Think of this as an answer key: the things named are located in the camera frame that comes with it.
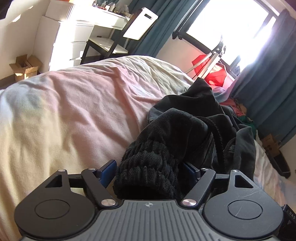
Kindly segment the window frame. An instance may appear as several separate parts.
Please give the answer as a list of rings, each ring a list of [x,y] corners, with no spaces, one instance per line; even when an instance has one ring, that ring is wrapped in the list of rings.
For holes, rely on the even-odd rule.
[[[173,33],[208,54],[219,43],[221,62],[238,74],[255,61],[280,13],[267,1],[195,1]]]

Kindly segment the black pants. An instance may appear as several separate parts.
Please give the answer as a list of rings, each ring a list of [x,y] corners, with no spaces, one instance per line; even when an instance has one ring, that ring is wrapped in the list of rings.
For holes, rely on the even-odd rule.
[[[120,199],[176,199],[189,191],[190,163],[219,174],[233,169],[253,178],[256,149],[252,129],[221,106],[198,78],[181,95],[167,95],[148,114],[148,124],[123,155],[114,181]]]

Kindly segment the brown paper bag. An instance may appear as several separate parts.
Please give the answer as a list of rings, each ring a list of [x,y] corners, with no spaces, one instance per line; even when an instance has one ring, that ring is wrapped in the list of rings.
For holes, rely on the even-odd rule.
[[[276,157],[280,154],[280,147],[276,139],[271,135],[267,135],[262,140],[264,149],[272,156]]]

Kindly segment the teal curtain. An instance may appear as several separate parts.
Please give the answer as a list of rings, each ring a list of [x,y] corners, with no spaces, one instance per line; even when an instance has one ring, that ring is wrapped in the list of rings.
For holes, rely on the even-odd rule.
[[[231,96],[264,136],[285,145],[295,136],[295,19],[284,9],[257,59],[235,80]]]
[[[130,40],[126,46],[130,55],[146,55],[156,57],[178,24],[196,1],[114,1],[115,8],[128,6],[129,13],[148,8],[158,16],[152,27],[139,40]]]

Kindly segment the silver tripod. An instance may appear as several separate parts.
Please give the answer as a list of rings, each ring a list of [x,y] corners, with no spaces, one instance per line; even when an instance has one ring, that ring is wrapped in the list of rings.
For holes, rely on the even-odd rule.
[[[221,40],[219,44],[203,59],[197,62],[193,67],[188,69],[185,73],[188,74],[193,71],[196,67],[202,66],[201,70],[195,76],[197,78],[205,78],[210,71],[214,68],[214,66],[220,61],[222,55],[226,51],[226,46],[224,45],[223,41]]]

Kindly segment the open cardboard box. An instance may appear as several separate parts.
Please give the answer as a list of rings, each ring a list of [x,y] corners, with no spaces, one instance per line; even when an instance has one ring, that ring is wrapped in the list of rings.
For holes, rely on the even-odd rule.
[[[16,62],[10,64],[10,68],[14,72],[15,81],[28,79],[36,76],[39,68],[43,63],[34,55],[27,56],[27,54],[16,57]]]

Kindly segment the white dresser desk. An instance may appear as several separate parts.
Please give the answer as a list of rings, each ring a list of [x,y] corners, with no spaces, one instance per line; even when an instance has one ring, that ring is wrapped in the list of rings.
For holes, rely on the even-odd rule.
[[[86,43],[94,36],[94,27],[122,30],[128,18],[92,6],[90,1],[50,1],[41,16],[33,55],[43,65],[39,72],[80,65]]]

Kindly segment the red garment on hanger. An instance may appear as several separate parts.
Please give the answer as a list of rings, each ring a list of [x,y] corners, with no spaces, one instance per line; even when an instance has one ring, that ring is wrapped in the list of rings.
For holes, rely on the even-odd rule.
[[[196,68],[194,68],[195,74],[198,76],[201,70],[205,67],[207,62],[209,61],[209,57],[200,63]],[[212,86],[222,87],[224,85],[224,81],[227,77],[227,71],[223,64],[217,63],[213,69],[208,73],[208,75],[204,78],[204,80]]]

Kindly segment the teal curtain left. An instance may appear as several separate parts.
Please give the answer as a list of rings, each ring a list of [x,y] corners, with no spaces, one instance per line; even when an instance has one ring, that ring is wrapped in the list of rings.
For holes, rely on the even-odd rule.
[[[130,40],[126,46],[130,55],[146,55],[156,57],[178,24],[196,1],[114,1],[115,8],[128,6],[129,13],[148,8],[158,16],[152,27],[139,40]]]

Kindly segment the pastel bed duvet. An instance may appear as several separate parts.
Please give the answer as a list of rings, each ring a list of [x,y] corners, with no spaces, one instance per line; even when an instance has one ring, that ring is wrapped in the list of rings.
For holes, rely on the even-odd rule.
[[[200,207],[120,199],[116,175],[107,190],[118,207],[86,197],[82,171],[110,160],[118,169],[150,109],[194,82],[165,61],[127,56],[2,90],[1,240],[295,240],[295,206],[256,140],[253,178],[216,173]]]

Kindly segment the pile of colourful clothes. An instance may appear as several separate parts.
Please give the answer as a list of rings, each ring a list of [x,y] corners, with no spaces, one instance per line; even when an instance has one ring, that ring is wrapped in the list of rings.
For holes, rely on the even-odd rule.
[[[256,139],[257,128],[252,119],[247,116],[246,107],[239,103],[236,99],[230,97],[230,91],[223,87],[212,87],[215,99],[223,106],[229,106],[233,109],[235,116],[247,126],[252,129],[253,137]]]

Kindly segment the teal curtain right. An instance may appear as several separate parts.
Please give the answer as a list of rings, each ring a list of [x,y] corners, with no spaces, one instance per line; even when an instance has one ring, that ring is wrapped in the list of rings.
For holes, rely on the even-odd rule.
[[[257,59],[235,80],[231,96],[264,136],[285,145],[295,136],[295,19],[284,9]]]

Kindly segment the black white chair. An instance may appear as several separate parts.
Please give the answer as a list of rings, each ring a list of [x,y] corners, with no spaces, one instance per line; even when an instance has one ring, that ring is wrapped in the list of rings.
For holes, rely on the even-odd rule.
[[[140,40],[157,19],[158,15],[153,13],[150,9],[146,7],[138,9],[137,12],[132,15],[130,20],[128,20],[123,29],[120,30],[115,40],[101,37],[89,38],[80,64],[85,63],[89,48],[93,48],[96,52],[98,52],[101,60],[128,55],[129,51],[126,49],[128,41]]]

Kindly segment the cosmetics clutter on desk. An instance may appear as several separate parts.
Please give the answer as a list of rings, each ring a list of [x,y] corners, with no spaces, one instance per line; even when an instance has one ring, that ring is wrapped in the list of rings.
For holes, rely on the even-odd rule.
[[[104,1],[104,0],[95,0],[93,1],[93,6],[101,9],[105,9],[112,13],[126,16],[130,14],[129,5],[132,3],[132,0],[114,0],[114,1]]]

